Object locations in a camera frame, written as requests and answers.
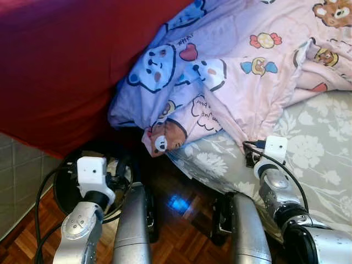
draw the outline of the cartoon print blanket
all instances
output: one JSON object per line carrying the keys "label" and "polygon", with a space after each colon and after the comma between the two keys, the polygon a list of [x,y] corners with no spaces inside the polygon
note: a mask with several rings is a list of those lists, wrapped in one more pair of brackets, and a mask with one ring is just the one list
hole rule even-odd
{"label": "cartoon print blanket", "polygon": [[119,84],[113,127],[139,126],[152,156],[224,129],[241,146],[283,108],[352,90],[352,0],[195,0]]}

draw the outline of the gray floral sheet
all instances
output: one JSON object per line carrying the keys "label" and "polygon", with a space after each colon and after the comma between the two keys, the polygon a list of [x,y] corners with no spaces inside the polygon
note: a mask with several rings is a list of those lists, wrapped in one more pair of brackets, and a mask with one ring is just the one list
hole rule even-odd
{"label": "gray floral sheet", "polygon": [[[274,135],[289,141],[287,167],[301,183],[310,213],[352,234],[352,92],[326,92],[286,108]],[[168,156],[190,178],[222,193],[235,190],[250,196],[266,230],[281,240],[259,197],[259,181],[225,131]]]}

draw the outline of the parquet floor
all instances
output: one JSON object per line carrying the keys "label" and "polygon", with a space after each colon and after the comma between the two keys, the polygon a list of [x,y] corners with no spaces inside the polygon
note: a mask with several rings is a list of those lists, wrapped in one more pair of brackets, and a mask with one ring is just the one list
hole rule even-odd
{"label": "parquet floor", "polygon": [[[208,238],[211,230],[212,203],[217,193],[189,180],[167,157],[149,159],[141,165],[143,182],[152,189],[157,202],[159,240],[151,244],[155,264],[226,264],[230,263],[230,239],[222,247]],[[45,234],[64,219],[49,191],[41,201],[41,232]],[[110,263],[117,222],[103,226],[97,247],[97,263]],[[45,263],[52,263],[60,242],[57,230],[43,247]],[[269,239],[272,255],[280,246]],[[34,262],[36,251],[33,210],[0,243],[0,263],[27,264]],[[279,257],[277,263],[286,263]]]}

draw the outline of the black cable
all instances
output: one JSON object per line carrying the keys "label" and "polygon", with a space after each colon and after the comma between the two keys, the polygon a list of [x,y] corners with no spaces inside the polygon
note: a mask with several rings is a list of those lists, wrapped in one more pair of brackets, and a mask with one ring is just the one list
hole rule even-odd
{"label": "black cable", "polygon": [[115,216],[112,217],[112,218],[105,219],[105,220],[103,221],[103,224],[107,224],[107,223],[110,223],[110,222],[112,222],[112,221],[115,221],[117,218],[120,217],[120,215],[121,215],[121,213],[118,213],[117,215],[115,215]]}
{"label": "black cable", "polygon": [[260,156],[267,158],[268,160],[276,163],[277,165],[279,165],[290,177],[291,179],[294,181],[294,183],[296,184],[296,186],[298,187],[301,195],[302,195],[302,199],[303,199],[303,203],[304,203],[304,207],[307,210],[307,213],[309,213],[309,208],[308,208],[308,201],[307,201],[307,197],[303,191],[302,186],[299,184],[298,180],[296,179],[296,177],[293,176],[293,174],[289,171],[288,168],[286,168],[284,165],[282,165],[280,162],[278,162],[276,159],[269,157],[268,155],[265,155],[263,152],[260,152],[258,150],[255,150],[254,148],[252,148],[251,146],[249,146],[248,144],[253,144],[255,145],[255,142],[252,141],[243,141],[243,148],[247,148],[249,150],[251,150],[254,153],[259,154]]}
{"label": "black cable", "polygon": [[[36,233],[36,239],[37,239],[37,245],[40,244],[41,242],[41,237],[40,237],[40,226],[39,226],[39,202],[40,202],[40,196],[42,195],[43,189],[45,187],[45,184],[47,183],[47,181],[49,180],[49,178],[54,175],[55,173],[57,173],[61,168],[61,166],[59,166],[56,169],[53,169],[51,172],[49,172],[43,182],[41,183],[38,193],[37,193],[37,197],[35,200],[35,214],[34,214],[34,221],[35,221],[35,233]],[[41,249],[39,249],[38,251],[38,263],[41,264],[43,263],[43,258],[42,258],[42,251]]]}
{"label": "black cable", "polygon": [[42,251],[42,247],[46,240],[62,225],[62,223],[56,225],[54,228],[52,228],[48,233],[45,234],[45,236],[40,240],[40,243],[38,244],[37,250],[35,252],[35,258],[34,258],[34,263],[35,264],[40,264],[40,261],[43,261],[42,256],[40,256],[40,253]]}

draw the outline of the gray tile wall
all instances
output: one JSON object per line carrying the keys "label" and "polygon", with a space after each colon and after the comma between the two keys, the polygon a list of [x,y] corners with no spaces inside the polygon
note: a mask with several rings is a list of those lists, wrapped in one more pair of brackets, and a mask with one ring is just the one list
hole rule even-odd
{"label": "gray tile wall", "polygon": [[0,133],[0,240],[32,208],[40,182],[59,163]]}

